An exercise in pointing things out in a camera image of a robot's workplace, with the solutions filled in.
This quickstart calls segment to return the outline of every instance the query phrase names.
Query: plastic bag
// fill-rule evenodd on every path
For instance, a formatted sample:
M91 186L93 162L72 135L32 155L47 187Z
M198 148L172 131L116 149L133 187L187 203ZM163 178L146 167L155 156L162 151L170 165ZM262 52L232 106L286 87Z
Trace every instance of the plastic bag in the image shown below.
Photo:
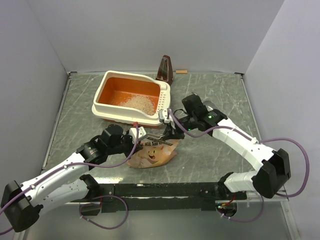
M179 140L167 140L172 146L162 144L157 141L141 142L143 149L136 152L126 162L129 167L137 169L153 168L168 163L177 152L174 151Z

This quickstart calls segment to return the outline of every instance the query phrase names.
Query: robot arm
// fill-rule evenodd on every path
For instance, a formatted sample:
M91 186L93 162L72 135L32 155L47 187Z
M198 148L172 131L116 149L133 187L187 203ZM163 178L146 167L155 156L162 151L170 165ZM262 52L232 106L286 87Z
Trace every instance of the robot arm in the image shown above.
M40 215L64 203L96 197L99 191L98 183L92 176L83 174L104 163L109 155L124 153L128 157L134 147L133 142L137 143L145 138L170 145L167 140L183 139L185 133L190 135L188 131L192 129L206 132L229 145L254 169L244 173L229 172L223 176L218 184L219 191L224 195L240 191L257 191L266 198L272 198L291 177L286 151L281 148L275 151L259 143L212 106L211 102L202 103L200 97L195 94L184 98L182 103L186 116L180 119L176 119L169 109L159 112L160 120L166 124L166 129L160 136L146 133L143 127L140 127L139 131L131 128L123 134L119 125L112 124L56 167L21 185L16 181L7 184L1 201L2 208L30 188L4 210L13 229L16 232L26 230ZM138 145L135 152L141 149ZM65 184L79 176L81 177L76 181Z
M230 146L253 167L254 170L250 172L229 172L223 176L219 182L224 185L227 193L257 191L266 198L272 198L291 177L286 151L281 148L275 151L259 143L236 126L212 102L202 102L196 94L187 96L182 103L185 117L176 119L169 109L159 113L160 119L167 124L162 140L183 139L185 133L190 135L187 131L199 129Z
M124 153L128 157L133 150L134 142L129 131L123 134L119 125L112 124L101 135L84 143L70 157L40 176L22 184L17 184L16 181L7 184L1 208L21 192L30 189L4 210L15 232L26 230L40 215L64 203L96 197L99 191L98 183L91 175L83 174L104 163L109 155ZM138 145L135 152L140 149L142 147ZM75 178L79 179L65 184Z

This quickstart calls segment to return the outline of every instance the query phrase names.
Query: cable clip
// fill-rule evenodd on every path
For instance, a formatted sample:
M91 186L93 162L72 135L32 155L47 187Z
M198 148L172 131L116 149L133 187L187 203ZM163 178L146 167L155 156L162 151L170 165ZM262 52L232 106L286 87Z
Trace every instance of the cable clip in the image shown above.
M251 143L254 145L254 144L259 144L259 141L257 140L257 138L256 137L253 137L252 139L251 139Z

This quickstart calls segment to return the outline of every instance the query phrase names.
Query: white backdrop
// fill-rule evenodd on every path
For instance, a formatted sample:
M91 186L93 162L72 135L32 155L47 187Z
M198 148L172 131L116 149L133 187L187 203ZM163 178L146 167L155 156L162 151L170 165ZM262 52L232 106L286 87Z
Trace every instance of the white backdrop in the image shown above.
M244 75L262 138L293 138L309 154L309 182L290 199L303 240L320 236L319 9L318 0L285 0ZM292 144L274 146L289 152L292 177L286 188L295 193L305 174L303 156Z
M27 0L67 71L244 73L284 0Z

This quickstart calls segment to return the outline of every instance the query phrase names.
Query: chip bag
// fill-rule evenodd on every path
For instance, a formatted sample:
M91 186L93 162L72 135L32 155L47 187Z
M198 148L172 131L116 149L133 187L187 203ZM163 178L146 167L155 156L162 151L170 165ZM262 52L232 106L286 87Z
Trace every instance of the chip bag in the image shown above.
M129 167L137 169L146 169L158 167L168 163L177 152L174 151L179 140L167 140L172 146L157 141L142 141L140 143L143 149L136 152L126 162Z

